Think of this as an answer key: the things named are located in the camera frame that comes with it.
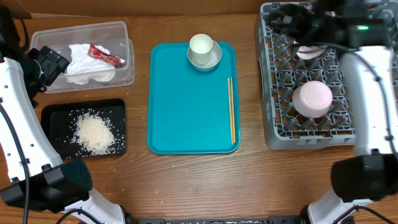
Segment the pile of rice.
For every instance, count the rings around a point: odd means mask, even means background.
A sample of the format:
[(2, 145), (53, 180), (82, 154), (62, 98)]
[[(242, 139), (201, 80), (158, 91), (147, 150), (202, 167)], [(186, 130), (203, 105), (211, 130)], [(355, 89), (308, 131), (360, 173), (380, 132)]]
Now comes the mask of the pile of rice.
[(111, 132), (113, 124), (108, 117), (101, 117), (103, 112), (94, 109), (79, 112), (72, 120), (71, 144), (79, 145), (83, 152), (91, 156), (102, 156), (113, 150), (116, 137)]

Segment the red snack wrapper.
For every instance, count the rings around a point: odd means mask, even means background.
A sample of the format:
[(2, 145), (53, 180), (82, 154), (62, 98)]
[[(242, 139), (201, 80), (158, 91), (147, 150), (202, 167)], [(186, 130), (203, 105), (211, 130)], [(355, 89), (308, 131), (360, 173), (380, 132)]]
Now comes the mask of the red snack wrapper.
[(110, 65), (120, 66), (122, 64), (122, 61), (119, 57), (101, 51), (93, 43), (90, 44), (90, 48), (88, 49), (88, 56), (102, 60)]

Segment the grey small bowl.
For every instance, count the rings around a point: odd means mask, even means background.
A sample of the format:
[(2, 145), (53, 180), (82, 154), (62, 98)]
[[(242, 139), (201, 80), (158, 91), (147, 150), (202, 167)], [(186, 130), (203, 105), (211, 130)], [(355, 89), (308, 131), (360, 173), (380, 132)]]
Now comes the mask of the grey small bowl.
[(220, 47), (219, 43), (217, 43), (214, 40), (213, 41), (213, 47), (212, 47), (212, 50), (210, 52), (210, 59), (209, 59), (209, 61), (207, 63), (199, 64), (196, 61), (194, 61), (194, 59), (193, 59), (193, 51), (191, 50), (191, 48), (188, 48), (187, 56), (188, 56), (188, 59), (189, 59), (190, 63), (193, 65), (193, 67), (195, 69), (197, 69), (198, 71), (201, 71), (201, 72), (209, 72), (209, 71), (215, 69), (216, 66), (219, 64), (219, 62), (221, 61), (222, 50), (221, 50), (221, 47)]

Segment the pink bowl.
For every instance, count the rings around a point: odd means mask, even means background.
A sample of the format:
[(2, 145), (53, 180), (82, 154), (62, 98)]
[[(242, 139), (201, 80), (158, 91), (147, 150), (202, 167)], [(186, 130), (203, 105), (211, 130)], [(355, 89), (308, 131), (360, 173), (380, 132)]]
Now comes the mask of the pink bowl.
[(292, 96), (294, 108), (308, 118), (319, 118), (329, 110), (333, 95), (330, 88), (319, 81), (310, 81), (298, 87)]

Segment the wooden chopstick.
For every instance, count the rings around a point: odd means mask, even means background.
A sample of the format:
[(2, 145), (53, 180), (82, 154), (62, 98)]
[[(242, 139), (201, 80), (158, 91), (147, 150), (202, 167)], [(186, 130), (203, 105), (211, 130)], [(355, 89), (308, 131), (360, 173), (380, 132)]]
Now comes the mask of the wooden chopstick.
[(236, 143), (236, 128), (235, 128), (235, 113), (234, 113), (234, 91), (233, 91), (233, 78), (230, 78), (230, 90), (231, 90), (231, 113), (232, 113), (232, 124), (233, 124), (233, 144)]
[(229, 101), (229, 120), (230, 120), (230, 131), (231, 131), (231, 144), (234, 144), (234, 128), (233, 128), (233, 114), (232, 114), (232, 102), (231, 102), (231, 85), (230, 78), (227, 78), (228, 86), (228, 101)]

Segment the white napkin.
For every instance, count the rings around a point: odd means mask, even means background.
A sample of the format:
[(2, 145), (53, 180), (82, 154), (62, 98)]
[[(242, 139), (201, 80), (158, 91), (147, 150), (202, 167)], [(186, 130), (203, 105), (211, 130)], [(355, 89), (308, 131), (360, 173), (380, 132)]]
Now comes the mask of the white napkin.
[(70, 83), (86, 85), (90, 80), (108, 82), (115, 76), (115, 66), (88, 55), (90, 44), (72, 44), (72, 62), (67, 67), (66, 79)]

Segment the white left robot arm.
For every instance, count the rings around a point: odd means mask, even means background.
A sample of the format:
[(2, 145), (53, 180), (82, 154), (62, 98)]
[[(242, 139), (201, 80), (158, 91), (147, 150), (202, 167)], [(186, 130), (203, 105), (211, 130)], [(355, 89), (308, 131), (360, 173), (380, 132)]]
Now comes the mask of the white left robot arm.
[(81, 159), (64, 163), (47, 139), (34, 108), (38, 93), (46, 91), (68, 67), (56, 51), (20, 46), (14, 16), (1, 6), (1, 147), (11, 186), (1, 190), (5, 204), (29, 211), (61, 212), (84, 223), (133, 223), (125, 209), (111, 203), (93, 187)]

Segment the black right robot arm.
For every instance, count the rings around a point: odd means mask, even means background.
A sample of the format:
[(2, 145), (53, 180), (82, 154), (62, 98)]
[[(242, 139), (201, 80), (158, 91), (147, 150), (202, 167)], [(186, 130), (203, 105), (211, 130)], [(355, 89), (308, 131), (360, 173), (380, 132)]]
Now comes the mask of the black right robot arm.
[(333, 164), (331, 189), (303, 210), (300, 223), (340, 223), (396, 194), (394, 51), (385, 20), (369, 18), (364, 1), (317, 1), (311, 9), (283, 5), (269, 14), (268, 23), (298, 46), (336, 50), (354, 116), (354, 157)]

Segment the white round plate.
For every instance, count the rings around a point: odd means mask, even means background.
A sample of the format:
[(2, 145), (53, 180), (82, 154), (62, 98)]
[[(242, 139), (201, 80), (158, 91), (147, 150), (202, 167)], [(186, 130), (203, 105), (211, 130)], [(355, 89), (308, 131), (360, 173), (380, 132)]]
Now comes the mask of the white round plate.
[(298, 48), (296, 56), (302, 60), (310, 60), (312, 58), (320, 56), (326, 49), (327, 46), (325, 45), (311, 47), (300, 46)]

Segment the white paper cup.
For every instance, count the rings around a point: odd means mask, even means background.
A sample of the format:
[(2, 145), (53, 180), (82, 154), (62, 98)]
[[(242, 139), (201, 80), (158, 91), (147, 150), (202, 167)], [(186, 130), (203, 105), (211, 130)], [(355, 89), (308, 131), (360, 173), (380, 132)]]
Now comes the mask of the white paper cup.
[(197, 34), (190, 39), (192, 60), (198, 64), (206, 64), (210, 60), (213, 40), (206, 34)]

